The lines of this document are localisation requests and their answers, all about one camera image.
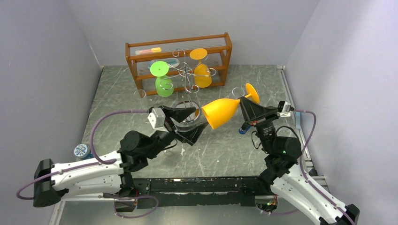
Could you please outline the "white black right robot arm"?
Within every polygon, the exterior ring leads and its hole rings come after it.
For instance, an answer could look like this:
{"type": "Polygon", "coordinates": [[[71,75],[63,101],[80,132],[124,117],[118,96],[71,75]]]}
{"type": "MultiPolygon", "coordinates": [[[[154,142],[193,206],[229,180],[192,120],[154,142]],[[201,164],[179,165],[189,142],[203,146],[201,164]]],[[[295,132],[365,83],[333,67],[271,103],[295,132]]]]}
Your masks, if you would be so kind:
{"type": "Polygon", "coordinates": [[[245,97],[239,101],[246,124],[256,129],[261,149],[267,154],[266,169],[257,178],[259,191],[287,200],[315,225],[357,224],[359,208],[338,200],[304,170],[300,140],[277,135],[273,121],[296,109],[285,101],[277,107],[261,106],[245,97]]]}

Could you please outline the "clear wine glass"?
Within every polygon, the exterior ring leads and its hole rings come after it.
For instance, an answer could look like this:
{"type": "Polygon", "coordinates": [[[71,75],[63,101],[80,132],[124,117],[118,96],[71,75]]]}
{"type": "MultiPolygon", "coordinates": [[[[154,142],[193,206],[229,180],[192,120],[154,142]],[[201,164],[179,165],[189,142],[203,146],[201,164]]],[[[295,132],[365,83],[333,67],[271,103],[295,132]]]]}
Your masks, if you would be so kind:
{"type": "Polygon", "coordinates": [[[176,150],[178,150],[178,148],[175,146],[173,148],[162,151],[162,154],[163,155],[171,155],[171,154],[174,154],[176,150]]]}

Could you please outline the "yellow plastic wine glass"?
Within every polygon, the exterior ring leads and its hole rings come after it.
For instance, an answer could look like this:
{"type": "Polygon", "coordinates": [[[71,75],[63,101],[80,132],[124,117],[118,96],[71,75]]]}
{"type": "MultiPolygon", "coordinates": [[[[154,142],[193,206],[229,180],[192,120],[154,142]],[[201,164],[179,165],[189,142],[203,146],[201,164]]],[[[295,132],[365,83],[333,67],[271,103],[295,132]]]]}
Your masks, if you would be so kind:
{"type": "Polygon", "coordinates": [[[207,65],[202,60],[207,56],[207,50],[204,48],[196,48],[190,52],[190,58],[198,61],[198,65],[194,69],[194,81],[199,88],[206,88],[211,85],[212,78],[207,65]]]}

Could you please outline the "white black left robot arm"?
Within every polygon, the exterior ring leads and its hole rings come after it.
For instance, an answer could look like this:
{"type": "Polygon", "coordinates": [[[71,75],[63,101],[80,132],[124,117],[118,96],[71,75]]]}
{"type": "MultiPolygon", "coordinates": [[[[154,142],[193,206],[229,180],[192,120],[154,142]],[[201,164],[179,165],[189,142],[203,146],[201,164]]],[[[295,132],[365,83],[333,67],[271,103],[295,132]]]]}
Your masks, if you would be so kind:
{"type": "Polygon", "coordinates": [[[129,131],[120,141],[120,148],[99,156],[90,145],[92,158],[71,163],[55,163],[47,158],[39,162],[34,173],[33,206],[47,207],[65,196],[94,193],[114,194],[121,197],[135,192],[132,173],[148,165],[173,141],[193,145],[206,121],[180,127],[179,123],[195,112],[194,107],[151,107],[145,111],[153,129],[150,135],[129,131]]]}

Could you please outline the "green plastic wine glass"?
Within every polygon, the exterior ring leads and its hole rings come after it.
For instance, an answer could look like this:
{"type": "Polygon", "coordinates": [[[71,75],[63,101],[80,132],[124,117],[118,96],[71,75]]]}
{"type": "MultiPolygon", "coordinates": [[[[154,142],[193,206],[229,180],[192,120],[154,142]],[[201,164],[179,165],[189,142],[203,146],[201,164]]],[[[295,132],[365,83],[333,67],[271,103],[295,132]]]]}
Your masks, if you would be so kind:
{"type": "Polygon", "coordinates": [[[156,77],[155,87],[157,94],[163,98],[172,95],[174,87],[171,79],[167,76],[169,65],[164,61],[156,61],[151,65],[150,72],[156,77]]]}

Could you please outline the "orange plastic cup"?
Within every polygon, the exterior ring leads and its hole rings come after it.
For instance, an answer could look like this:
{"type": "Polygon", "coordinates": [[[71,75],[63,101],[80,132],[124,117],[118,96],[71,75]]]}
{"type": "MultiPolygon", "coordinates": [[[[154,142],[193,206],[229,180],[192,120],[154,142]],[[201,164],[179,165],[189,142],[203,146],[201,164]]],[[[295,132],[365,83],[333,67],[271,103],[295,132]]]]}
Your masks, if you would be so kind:
{"type": "Polygon", "coordinates": [[[219,128],[234,116],[241,103],[241,98],[257,104],[260,102],[257,90],[250,83],[245,84],[244,91],[245,94],[239,97],[219,98],[201,107],[201,111],[212,129],[219,128]]]}

